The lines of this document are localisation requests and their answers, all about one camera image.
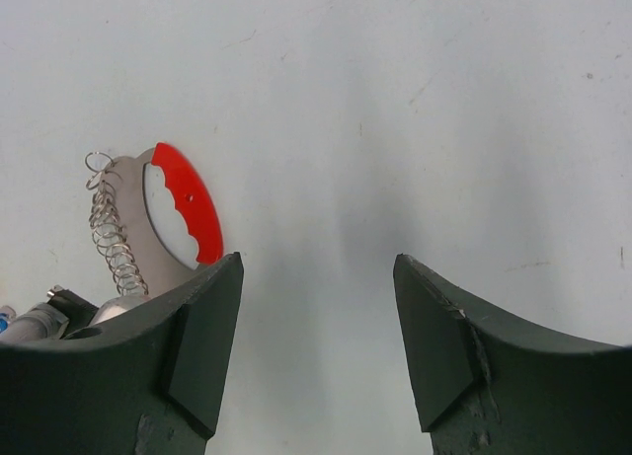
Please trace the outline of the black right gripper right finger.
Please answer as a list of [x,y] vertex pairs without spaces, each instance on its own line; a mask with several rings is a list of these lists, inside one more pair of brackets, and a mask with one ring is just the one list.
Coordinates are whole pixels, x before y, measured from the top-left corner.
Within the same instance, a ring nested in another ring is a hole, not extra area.
[[408,255],[393,279],[421,429],[436,454],[627,454],[631,350],[557,332]]

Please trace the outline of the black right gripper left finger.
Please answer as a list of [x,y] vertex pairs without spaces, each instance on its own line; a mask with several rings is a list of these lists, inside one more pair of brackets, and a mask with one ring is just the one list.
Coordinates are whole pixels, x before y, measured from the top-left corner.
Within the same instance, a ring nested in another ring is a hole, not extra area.
[[215,434],[241,302],[232,253],[65,339],[1,347],[5,454],[201,454]]

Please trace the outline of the blue tag key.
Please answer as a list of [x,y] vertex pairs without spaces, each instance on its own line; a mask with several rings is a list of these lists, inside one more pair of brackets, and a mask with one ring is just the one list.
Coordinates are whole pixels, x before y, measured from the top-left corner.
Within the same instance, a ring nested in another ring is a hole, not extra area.
[[59,340],[87,327],[99,308],[69,289],[55,285],[47,300],[16,316],[6,307],[1,310],[1,343],[20,344],[46,339]]

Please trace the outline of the red-handled metal key organizer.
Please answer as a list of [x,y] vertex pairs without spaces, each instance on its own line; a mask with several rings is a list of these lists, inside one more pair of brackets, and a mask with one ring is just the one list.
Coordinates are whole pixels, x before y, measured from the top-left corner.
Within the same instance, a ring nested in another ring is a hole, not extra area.
[[190,160],[158,142],[136,157],[90,152],[91,238],[118,295],[157,297],[224,254],[220,220]]

